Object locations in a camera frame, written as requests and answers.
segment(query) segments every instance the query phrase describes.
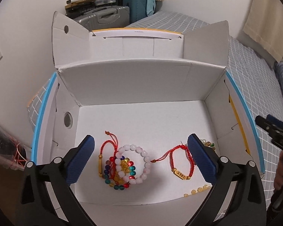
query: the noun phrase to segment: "white cardboard box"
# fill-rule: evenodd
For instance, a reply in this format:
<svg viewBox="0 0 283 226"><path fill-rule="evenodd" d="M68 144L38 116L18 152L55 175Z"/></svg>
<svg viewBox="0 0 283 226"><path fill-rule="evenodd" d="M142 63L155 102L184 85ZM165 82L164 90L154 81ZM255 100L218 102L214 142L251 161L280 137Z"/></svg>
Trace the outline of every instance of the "white cardboard box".
<svg viewBox="0 0 283 226"><path fill-rule="evenodd" d="M263 174L254 120L226 72L228 43L227 21L184 36L136 28L89 32L56 12L52 46L57 72L38 116L32 160L49 163L92 135L94 153L72 190L97 225L118 225L115 218L125 211L142 213L149 225L186 224L207 195L206 191L182 198L208 184L197 166L190 180L180 180L171 172L167 158L152 165L142 184L115 191L98 176L100 146L108 139L107 130L117 135L120 146L134 143L151 158L159 158L196 133L215 143L219 156L241 164L253 160ZM71 115L70 127L64 123L66 112ZM103 160L112 152L112 147L105 148ZM128 156L138 176L143 160L135 152ZM189 173L184 151L174 152L174 163ZM175 213L180 213L176 221L172 219ZM135 224L144 222L135 220Z"/></svg>

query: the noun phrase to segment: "suitcase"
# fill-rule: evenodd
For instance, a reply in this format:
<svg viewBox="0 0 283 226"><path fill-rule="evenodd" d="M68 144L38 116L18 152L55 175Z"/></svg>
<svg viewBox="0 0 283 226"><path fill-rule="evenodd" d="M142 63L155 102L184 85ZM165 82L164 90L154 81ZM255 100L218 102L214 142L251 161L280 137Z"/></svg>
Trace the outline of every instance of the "suitcase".
<svg viewBox="0 0 283 226"><path fill-rule="evenodd" d="M130 8L130 24L147 17L147 0L123 0L123 6Z"/></svg>
<svg viewBox="0 0 283 226"><path fill-rule="evenodd" d="M107 6L93 9L74 19L89 31L123 28L130 24L130 10L126 6Z"/></svg>

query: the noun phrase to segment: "blue gripper pad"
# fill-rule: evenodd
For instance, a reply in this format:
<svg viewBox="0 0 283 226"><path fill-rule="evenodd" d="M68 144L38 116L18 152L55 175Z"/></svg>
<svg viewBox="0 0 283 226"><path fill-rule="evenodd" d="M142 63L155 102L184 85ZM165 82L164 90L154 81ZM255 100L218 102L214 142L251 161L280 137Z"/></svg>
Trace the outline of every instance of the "blue gripper pad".
<svg viewBox="0 0 283 226"><path fill-rule="evenodd" d="M267 115L266 120L268 120L269 122L271 122L272 124L276 125L279 128L283 128L283 122L278 120L272 115Z"/></svg>
<svg viewBox="0 0 283 226"><path fill-rule="evenodd" d="M94 138L87 135L78 147L70 149L65 155L66 183L68 185L78 181L93 151Z"/></svg>
<svg viewBox="0 0 283 226"><path fill-rule="evenodd" d="M205 151L205 148L211 148L205 147L196 134L189 136L188 148L205 181L215 185L217 180L217 167Z"/></svg>

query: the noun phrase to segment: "gray suitcase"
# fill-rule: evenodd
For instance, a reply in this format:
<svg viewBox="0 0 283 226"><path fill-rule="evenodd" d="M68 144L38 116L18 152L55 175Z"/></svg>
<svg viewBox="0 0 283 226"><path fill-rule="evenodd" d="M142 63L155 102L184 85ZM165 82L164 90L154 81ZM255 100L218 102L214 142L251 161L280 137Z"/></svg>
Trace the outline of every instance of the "gray suitcase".
<svg viewBox="0 0 283 226"><path fill-rule="evenodd" d="M93 9L74 19L89 31L124 28L130 24L130 9L127 6L107 6Z"/></svg>

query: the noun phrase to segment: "red string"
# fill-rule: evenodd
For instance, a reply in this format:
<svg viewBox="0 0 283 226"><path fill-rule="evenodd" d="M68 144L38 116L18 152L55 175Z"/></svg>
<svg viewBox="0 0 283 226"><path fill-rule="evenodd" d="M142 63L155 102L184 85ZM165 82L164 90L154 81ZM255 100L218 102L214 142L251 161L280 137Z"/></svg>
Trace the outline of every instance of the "red string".
<svg viewBox="0 0 283 226"><path fill-rule="evenodd" d="M105 145L107 143L111 143L114 147L114 154L113 154L113 157L115 157L115 154L117 153L117 149L118 149L118 139L117 137L113 134L113 133L110 133L108 131L105 131L105 133L107 135L109 135L111 137L112 140L106 140L102 146L101 146L101 150L100 150L100 154L103 155L103 149L105 147ZM112 167L111 167L111 178L110 179L113 179L114 176L115 176L115 162L112 163Z"/></svg>
<svg viewBox="0 0 283 226"><path fill-rule="evenodd" d="M167 156L170 154L170 165L171 165L171 169L174 169L174 160L173 160L173 152L177 149L183 149L186 152L188 161L190 163L190 173L189 173L189 177L191 177L194 173L194 167L195 167L195 162L194 159L188 149L187 146L185 145L177 145L176 147L174 147L173 149L170 149L169 151L167 151L161 158L157 159L157 160L152 160L152 163L155 163L157 161L163 161L165 158L167 158Z"/></svg>

